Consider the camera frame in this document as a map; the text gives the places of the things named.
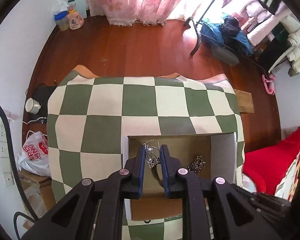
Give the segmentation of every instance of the black hose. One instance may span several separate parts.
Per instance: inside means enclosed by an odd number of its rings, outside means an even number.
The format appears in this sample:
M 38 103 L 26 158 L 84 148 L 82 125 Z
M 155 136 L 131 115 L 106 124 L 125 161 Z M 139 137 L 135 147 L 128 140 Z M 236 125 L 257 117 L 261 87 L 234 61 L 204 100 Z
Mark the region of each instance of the black hose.
M 22 216 L 25 219 L 28 219 L 29 221 L 31 221 L 32 223 L 35 223 L 35 220 L 32 219 L 31 217 L 27 216 L 26 214 L 23 214 L 22 212 L 19 212 L 19 211 L 17 211 L 14 214 L 14 216 L 13 216 L 13 226 L 14 226 L 14 230 L 16 232 L 17 238 L 18 238 L 18 240 L 20 240 L 20 235 L 19 235 L 18 226 L 17 226 L 17 218 L 18 218 L 18 216 Z
M 22 185 L 21 185 L 21 181 L 20 181 L 20 178 L 19 178 L 19 174 L 18 174 L 18 170 L 17 170 L 17 166 L 16 166 L 16 161 L 15 161 L 14 153 L 13 153 L 13 146 L 12 146 L 12 139 L 11 139 L 11 132 L 10 132 L 9 122 L 8 122 L 7 116 L 4 113 L 1 106 L 0 106 L 0 117 L 1 117 L 1 120 L 3 122 L 4 130 L 6 132 L 8 152 L 9 152 L 9 159 L 10 159 L 10 164 L 11 164 L 11 168 L 12 168 L 12 174 L 13 174 L 13 177 L 15 179 L 19 194 L 21 196 L 21 199 L 22 199 L 23 203 L 25 204 L 26 208 L 28 209 L 29 213 L 31 214 L 31 216 L 34 218 L 34 220 L 38 220 L 39 218 L 38 218 L 37 214 L 34 212 L 32 206 L 30 205 L 30 202 L 27 199 L 26 194 L 23 191 L 23 188 L 22 188 Z

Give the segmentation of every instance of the open box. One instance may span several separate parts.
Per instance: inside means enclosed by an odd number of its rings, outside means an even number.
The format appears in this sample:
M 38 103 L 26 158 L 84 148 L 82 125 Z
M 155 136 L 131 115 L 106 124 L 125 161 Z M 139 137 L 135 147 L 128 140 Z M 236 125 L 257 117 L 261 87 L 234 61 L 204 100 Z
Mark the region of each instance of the open box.
M 187 168 L 198 155 L 206 162 L 199 178 L 214 179 L 223 177 L 227 182 L 234 183 L 236 172 L 236 134 L 194 134 L 171 136 L 128 136 L 123 142 L 123 166 L 127 159 L 137 154 L 138 147 L 146 141 L 157 140 L 160 145 L 166 144 L 171 157 L 180 160 Z M 145 165 L 143 190 L 138 200 L 125 200 L 128 220 L 143 221 L 168 218 L 182 214 L 182 200 L 168 199 L 164 189 L 153 177 L 149 165 Z

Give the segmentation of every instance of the blue lid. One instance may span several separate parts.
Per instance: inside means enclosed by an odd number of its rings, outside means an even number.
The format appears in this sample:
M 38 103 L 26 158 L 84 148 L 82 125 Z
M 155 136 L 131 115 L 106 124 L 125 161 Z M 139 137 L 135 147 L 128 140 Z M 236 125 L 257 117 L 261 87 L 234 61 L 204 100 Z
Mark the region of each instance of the blue lid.
M 62 18 L 66 17 L 67 14 L 68 14 L 67 11 L 58 13 L 57 15 L 54 16 L 54 20 L 55 20 L 55 21 L 61 20 Z

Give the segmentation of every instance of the checkered tablecloth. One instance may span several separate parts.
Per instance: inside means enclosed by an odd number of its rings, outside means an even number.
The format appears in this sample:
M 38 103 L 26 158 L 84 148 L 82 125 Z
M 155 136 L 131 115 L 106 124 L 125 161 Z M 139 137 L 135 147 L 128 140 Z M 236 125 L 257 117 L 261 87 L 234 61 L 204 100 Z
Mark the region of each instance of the checkered tablecloth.
M 47 132 L 56 201 L 83 178 L 105 179 L 121 169 L 122 140 L 128 135 L 236 132 L 237 184 L 242 181 L 242 122 L 227 79 L 85 78 L 72 70 L 49 99 Z M 177 240 L 180 221 L 128 221 L 122 235 Z M 147 232 L 157 235 L 149 238 Z

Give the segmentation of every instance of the wooden floor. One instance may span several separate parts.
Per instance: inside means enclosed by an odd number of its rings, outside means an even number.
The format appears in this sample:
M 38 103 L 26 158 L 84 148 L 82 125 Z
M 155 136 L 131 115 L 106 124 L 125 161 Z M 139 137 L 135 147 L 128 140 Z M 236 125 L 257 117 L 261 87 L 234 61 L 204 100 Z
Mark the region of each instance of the wooden floor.
M 59 84 L 77 64 L 103 77 L 161 76 L 177 72 L 201 80 L 224 73 L 233 88 L 252 94 L 255 113 L 241 115 L 245 152 L 278 142 L 281 132 L 276 98 L 266 93 L 260 71 L 246 59 L 230 67 L 213 58 L 205 44 L 190 57 L 195 42 L 193 27 L 185 30 L 183 22 L 178 20 L 168 21 L 165 27 L 142 24 L 120 27 L 110 26 L 105 17 L 90 17 L 81 29 L 57 33 L 37 64 L 39 75 L 30 86 L 53 85 L 54 81 Z M 45 127 L 37 124 L 28 128 L 45 131 Z

